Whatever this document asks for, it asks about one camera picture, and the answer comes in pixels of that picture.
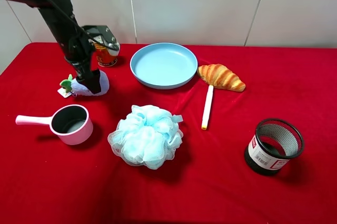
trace white stick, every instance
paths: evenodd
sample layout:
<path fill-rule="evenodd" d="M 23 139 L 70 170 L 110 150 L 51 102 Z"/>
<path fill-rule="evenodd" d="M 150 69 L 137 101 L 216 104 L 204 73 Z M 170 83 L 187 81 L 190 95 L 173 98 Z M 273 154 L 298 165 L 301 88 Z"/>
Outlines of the white stick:
<path fill-rule="evenodd" d="M 202 123 L 201 123 L 201 128 L 203 130 L 207 129 L 207 125 L 209 123 L 209 118 L 210 118 L 210 112 L 211 112 L 211 104 L 212 104 L 212 99 L 213 99 L 213 86 L 209 86 L 209 90 L 207 92 L 206 96 L 206 102 L 205 102 L 205 107 L 204 107 L 204 115 L 202 116 Z"/>

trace light blue plate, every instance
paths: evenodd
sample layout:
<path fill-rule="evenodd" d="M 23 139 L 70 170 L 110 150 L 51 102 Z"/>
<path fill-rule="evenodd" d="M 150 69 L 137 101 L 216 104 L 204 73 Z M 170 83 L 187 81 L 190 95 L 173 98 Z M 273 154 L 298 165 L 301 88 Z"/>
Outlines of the light blue plate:
<path fill-rule="evenodd" d="M 184 46 L 158 43 L 145 46 L 131 58 L 133 75 L 145 86 L 173 89 L 185 85 L 194 76 L 198 63 Z"/>

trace white wall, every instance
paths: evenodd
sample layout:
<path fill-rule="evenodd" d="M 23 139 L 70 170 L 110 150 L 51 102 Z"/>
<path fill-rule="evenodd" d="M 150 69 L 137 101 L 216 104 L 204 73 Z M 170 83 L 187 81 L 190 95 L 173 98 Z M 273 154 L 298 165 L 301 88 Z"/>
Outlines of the white wall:
<path fill-rule="evenodd" d="M 244 45 L 258 0 L 132 0 L 139 43 Z"/>
<path fill-rule="evenodd" d="M 337 46 L 337 0 L 261 0 L 247 46 Z"/>
<path fill-rule="evenodd" d="M 80 25 L 106 24 L 119 42 L 135 42 L 130 0 L 72 2 Z M 336 2 L 261 0 L 246 45 L 336 47 Z M 258 0 L 133 0 L 138 42 L 242 46 L 257 3 Z M 0 0 L 0 73 L 30 40 L 55 41 L 37 9 L 13 2 L 10 6 Z"/>
<path fill-rule="evenodd" d="M 72 0 L 77 22 L 83 25 L 107 25 L 120 43 L 135 43 L 130 0 Z M 10 2 L 33 42 L 55 42 L 35 8 Z"/>
<path fill-rule="evenodd" d="M 0 0 L 0 74 L 31 41 L 5 0 Z"/>

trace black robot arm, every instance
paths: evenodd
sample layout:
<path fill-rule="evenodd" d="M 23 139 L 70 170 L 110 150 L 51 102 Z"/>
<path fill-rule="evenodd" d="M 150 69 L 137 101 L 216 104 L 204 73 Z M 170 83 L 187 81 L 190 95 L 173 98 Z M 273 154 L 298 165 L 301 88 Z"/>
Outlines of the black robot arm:
<path fill-rule="evenodd" d="M 95 35 L 97 35 L 95 27 L 100 27 L 98 30 L 107 30 L 107 34 L 102 34 L 103 38 L 107 37 L 109 39 L 106 42 L 109 44 L 110 49 L 119 50 L 119 47 L 116 45 L 118 42 L 110 30 L 107 27 L 107 29 L 102 29 L 101 26 L 90 26 L 91 30 L 84 31 L 77 25 L 71 0 L 51 0 L 54 5 L 51 4 L 50 0 L 9 1 L 22 2 L 30 7 L 38 8 L 44 21 L 60 45 L 66 61 L 75 68 L 77 81 L 86 86 L 92 93 L 99 93 L 101 91 L 100 71 L 98 69 L 91 71 L 90 66 L 92 53 L 95 51 L 95 47 L 89 42 L 90 31 L 95 30 Z"/>

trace red tablecloth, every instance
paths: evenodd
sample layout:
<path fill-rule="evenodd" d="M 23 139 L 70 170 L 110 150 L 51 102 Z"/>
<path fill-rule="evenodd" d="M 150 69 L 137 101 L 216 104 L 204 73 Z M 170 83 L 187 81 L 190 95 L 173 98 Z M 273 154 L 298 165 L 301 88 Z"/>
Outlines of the red tablecloth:
<path fill-rule="evenodd" d="M 174 90 L 141 85 L 129 62 L 142 46 L 122 45 L 118 64 L 104 69 L 111 89 L 103 97 L 57 93 L 74 71 L 56 44 L 28 45 L 4 71 L 0 223 L 336 222 L 337 50 L 187 46 L 200 65 L 224 64 L 247 85 L 243 93 L 215 90 L 202 131 L 207 85 L 197 76 Z M 94 123 L 81 145 L 65 145 L 48 127 L 15 125 L 17 115 L 51 116 L 74 103 Z M 107 142 L 132 104 L 183 115 L 183 143 L 158 170 L 127 165 Z M 305 140 L 303 154 L 274 177 L 243 158 L 268 117 L 289 121 Z"/>

